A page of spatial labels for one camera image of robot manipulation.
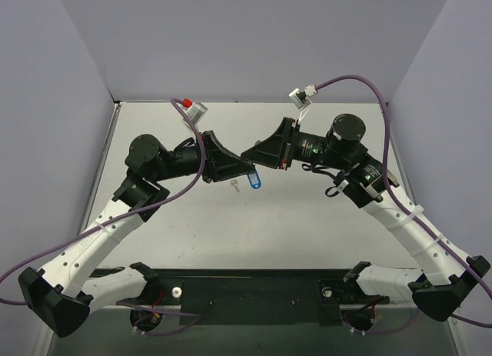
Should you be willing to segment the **blue key tag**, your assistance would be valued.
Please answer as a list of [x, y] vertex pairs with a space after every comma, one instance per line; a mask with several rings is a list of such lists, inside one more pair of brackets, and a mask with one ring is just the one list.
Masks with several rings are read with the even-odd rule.
[[262, 186], [261, 179], [257, 171], [247, 174], [247, 178], [250, 186], [254, 190], [258, 190]]

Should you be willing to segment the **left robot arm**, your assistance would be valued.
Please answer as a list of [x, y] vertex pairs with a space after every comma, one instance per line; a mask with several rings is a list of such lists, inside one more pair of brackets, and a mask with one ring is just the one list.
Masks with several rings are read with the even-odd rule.
[[130, 300], [147, 304], [167, 290], [156, 271], [142, 263], [115, 274], [91, 274], [124, 238], [147, 222], [170, 192], [160, 181], [196, 174], [220, 182], [255, 171], [252, 163], [227, 150], [205, 131], [167, 150], [153, 135], [135, 138], [125, 159], [126, 178], [81, 240], [71, 243], [38, 270], [18, 277], [27, 306], [60, 338], [74, 333], [88, 316]]

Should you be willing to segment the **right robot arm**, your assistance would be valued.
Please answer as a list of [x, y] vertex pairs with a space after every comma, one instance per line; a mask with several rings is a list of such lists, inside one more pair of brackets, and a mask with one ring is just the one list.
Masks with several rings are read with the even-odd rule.
[[256, 165], [286, 170], [293, 161], [305, 170], [333, 177], [334, 189], [380, 222], [417, 262], [415, 269], [382, 268], [362, 261], [344, 277], [345, 296], [361, 301], [378, 296], [412, 301], [426, 316], [446, 321], [490, 270], [481, 256], [460, 250], [424, 217], [387, 166], [361, 140], [365, 123], [356, 115], [337, 116], [324, 137], [304, 133], [283, 118], [267, 139], [241, 157]]

